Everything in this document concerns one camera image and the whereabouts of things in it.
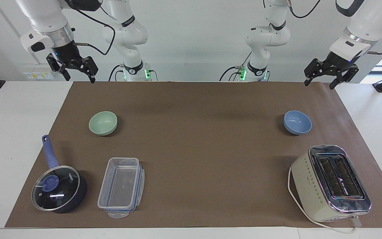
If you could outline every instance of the brown paper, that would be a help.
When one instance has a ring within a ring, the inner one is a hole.
[[[306,113],[312,130],[288,133],[289,110]],[[119,121],[105,137],[88,129],[101,111]],[[59,162],[86,178],[86,198],[66,214],[33,206],[33,185],[47,170],[41,151],[6,227],[317,227],[289,195],[287,173],[318,144],[344,148],[373,204],[362,225],[382,227],[382,172],[326,84],[74,82],[50,136]],[[141,204],[123,219],[97,207],[112,157],[137,157],[146,174]]]

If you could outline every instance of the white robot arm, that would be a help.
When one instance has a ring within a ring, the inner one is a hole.
[[[245,81],[260,81],[264,78],[270,58],[270,53],[265,47],[285,45],[290,39],[290,30],[285,23],[288,12],[287,0],[268,0],[267,2],[269,26],[253,27],[245,38],[252,50],[250,61],[245,66],[246,77],[242,79]]]
[[[74,8],[84,11],[96,11],[101,2],[98,0],[16,0],[21,11],[29,18],[32,30],[21,36],[23,47],[30,53],[49,49],[47,61],[53,71],[63,74],[70,80],[68,69],[79,70],[87,74],[91,83],[95,82],[98,68],[88,56],[82,58],[73,40],[73,30],[62,8]]]
[[[306,67],[306,86],[322,75],[336,76],[330,89],[349,82],[359,71],[355,61],[382,38],[382,0],[336,0],[336,8],[350,17],[350,23],[331,45],[327,58],[323,62],[313,59]]]
[[[113,45],[123,56],[125,68],[124,79],[126,81],[151,80],[148,72],[149,65],[146,64],[135,45],[142,45],[147,42],[148,32],[132,14],[129,0],[107,0],[112,16],[121,24],[111,24],[116,30],[116,37]],[[103,29],[103,36],[107,42],[112,40],[110,29]]]

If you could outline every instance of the white wall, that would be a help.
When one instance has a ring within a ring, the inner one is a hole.
[[[306,14],[317,0],[294,0],[297,15]],[[149,32],[149,40],[139,46],[145,61],[158,72],[160,80],[218,80],[222,72],[239,65],[250,52],[244,37],[250,27],[267,26],[261,0],[132,0],[132,10]],[[0,0],[0,8],[12,22],[15,31],[0,14],[0,78],[26,80],[22,70],[24,64],[36,61],[20,44],[16,32],[23,34],[30,23],[13,0]],[[65,9],[64,14],[72,27],[76,28],[76,42],[89,42],[101,49],[108,44],[102,39],[102,26]],[[101,11],[91,16],[113,23]],[[321,1],[317,9],[305,19],[296,19],[288,14],[287,25],[291,39],[287,45],[270,47],[269,70],[271,80],[305,80],[303,70],[313,58],[324,60],[330,45],[338,38],[349,19],[335,9],[335,1]],[[380,41],[374,50],[382,50]],[[99,67],[97,80],[106,81],[111,68],[122,62],[116,49],[102,56],[89,47],[80,47],[82,56],[91,55]],[[37,54],[45,61],[48,52]],[[353,79],[359,83],[380,61],[382,56],[368,55],[358,60],[361,69]],[[73,80],[88,80],[79,72],[70,71]],[[330,82],[332,77],[320,77]]]

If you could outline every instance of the cream toaster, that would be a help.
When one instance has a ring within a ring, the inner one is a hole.
[[[371,201],[346,152],[336,145],[316,145],[299,157],[291,173],[307,216],[331,222],[367,214]]]

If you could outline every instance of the wall socket panel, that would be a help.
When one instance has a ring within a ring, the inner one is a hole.
[[[54,74],[48,65],[25,65],[23,74],[28,80],[54,80]]]

